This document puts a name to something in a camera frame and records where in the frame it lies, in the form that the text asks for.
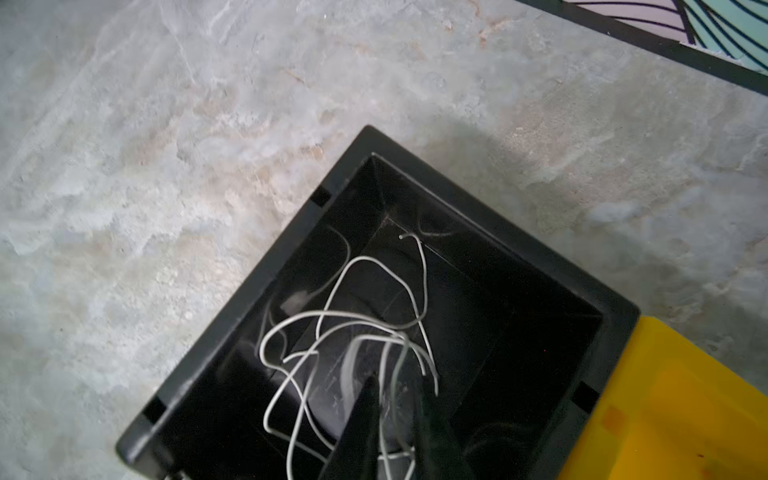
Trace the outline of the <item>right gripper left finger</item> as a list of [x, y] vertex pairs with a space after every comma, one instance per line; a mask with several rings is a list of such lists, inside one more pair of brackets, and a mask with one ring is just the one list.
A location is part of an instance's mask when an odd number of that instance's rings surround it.
[[376, 376], [370, 376], [319, 478], [377, 479], [379, 422], [379, 382]]

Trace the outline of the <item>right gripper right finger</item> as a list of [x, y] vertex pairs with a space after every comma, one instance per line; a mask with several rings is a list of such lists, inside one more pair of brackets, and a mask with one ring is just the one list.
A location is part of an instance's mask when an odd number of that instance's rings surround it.
[[413, 434], [417, 479], [475, 479], [459, 442], [443, 417], [431, 371], [414, 388]]

